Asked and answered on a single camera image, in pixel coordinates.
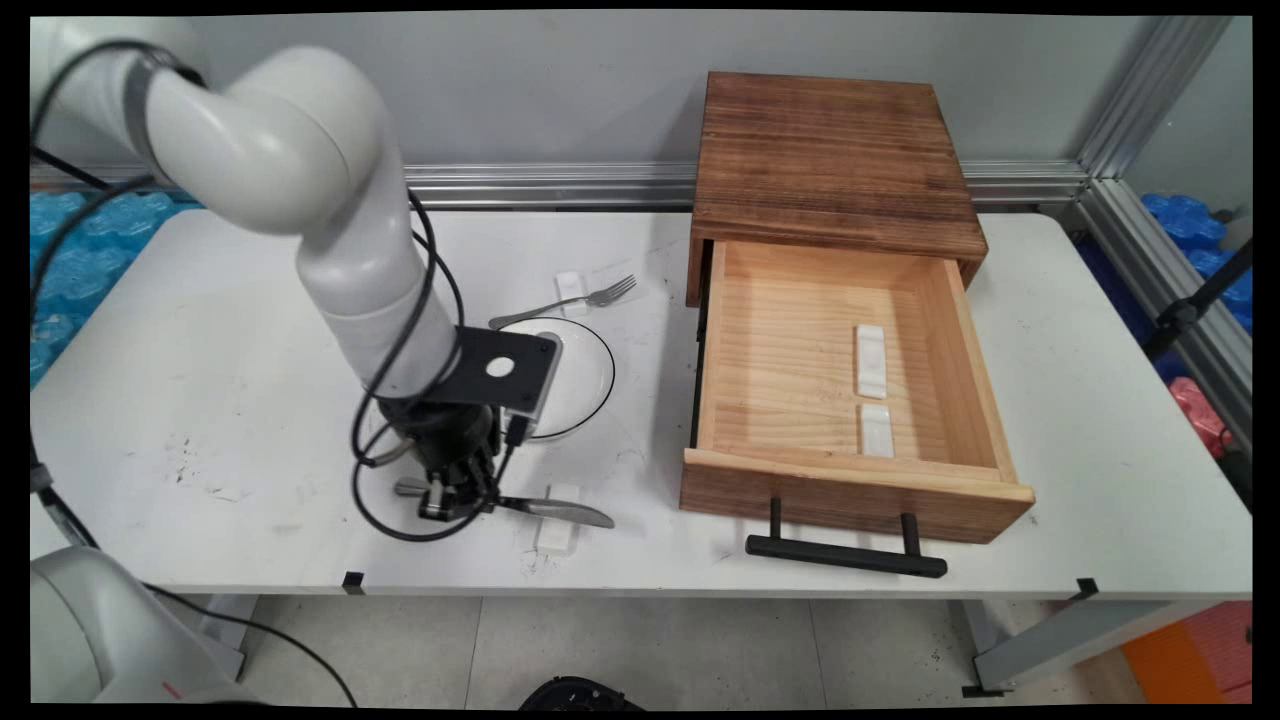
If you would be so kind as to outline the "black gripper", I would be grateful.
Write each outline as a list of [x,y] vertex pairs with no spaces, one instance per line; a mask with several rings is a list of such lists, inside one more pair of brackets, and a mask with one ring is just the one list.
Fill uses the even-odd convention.
[[394,433],[412,442],[410,455],[424,470],[419,518],[451,521],[453,492],[470,492],[468,515],[493,512],[503,477],[498,407],[384,398],[380,411]]

